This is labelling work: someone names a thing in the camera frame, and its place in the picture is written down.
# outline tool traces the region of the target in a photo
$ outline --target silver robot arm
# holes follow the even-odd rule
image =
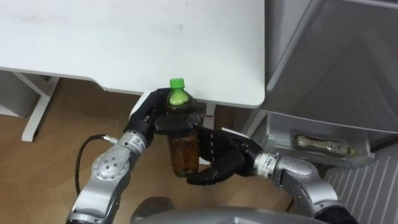
[[[146,148],[146,138],[127,131],[93,163],[91,177],[80,192],[67,223],[113,222],[123,190],[129,185],[130,171]]]
[[[68,224],[110,224],[119,208],[121,194],[129,185],[130,172],[155,133],[154,121],[164,114],[169,89],[145,92],[131,111],[124,134],[93,163],[91,177],[67,218]]]
[[[254,161],[254,171],[291,195],[303,215],[327,223],[358,223],[311,163],[262,152]]]

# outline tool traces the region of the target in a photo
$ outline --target black cable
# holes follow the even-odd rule
[[[293,204],[294,204],[294,200],[292,199],[292,200],[290,201],[289,205],[287,206],[287,208],[286,208],[285,211],[288,212],[290,209],[292,209]]]
[[[76,167],[75,167],[75,188],[76,188],[76,194],[79,196],[80,194],[80,184],[79,184],[79,170],[80,170],[80,160],[81,160],[81,155],[83,154],[83,151],[85,150],[86,145],[95,139],[103,139],[105,134],[95,134],[93,136],[90,136],[86,141],[83,142],[83,144],[80,146],[79,153],[77,154],[77,159],[76,159]]]

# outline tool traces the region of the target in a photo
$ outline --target drawer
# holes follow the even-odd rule
[[[261,110],[265,117],[252,135],[266,152],[304,159],[309,162],[339,167],[359,168],[375,160],[370,153],[369,132],[371,130],[351,128],[337,124],[296,118]],[[297,150],[294,143],[298,134],[317,139],[341,141],[356,150],[354,156],[337,158],[321,153]]]

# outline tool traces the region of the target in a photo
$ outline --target plastic item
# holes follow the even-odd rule
[[[341,141],[331,141],[310,138],[304,135],[297,135],[294,138],[300,147],[298,149],[320,152],[335,157],[346,157],[355,155],[355,149],[348,147],[346,143]]]
[[[167,97],[166,111],[168,114],[189,114],[196,110],[195,99],[184,91],[184,80],[174,78],[170,80],[172,91]],[[168,136],[170,157],[173,172],[177,177],[198,172],[199,153],[197,131],[186,136]]]

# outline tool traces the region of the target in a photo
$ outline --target white desk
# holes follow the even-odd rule
[[[132,94],[183,77],[206,103],[264,100],[263,0],[0,0],[0,32],[0,70],[32,86],[21,73]]]

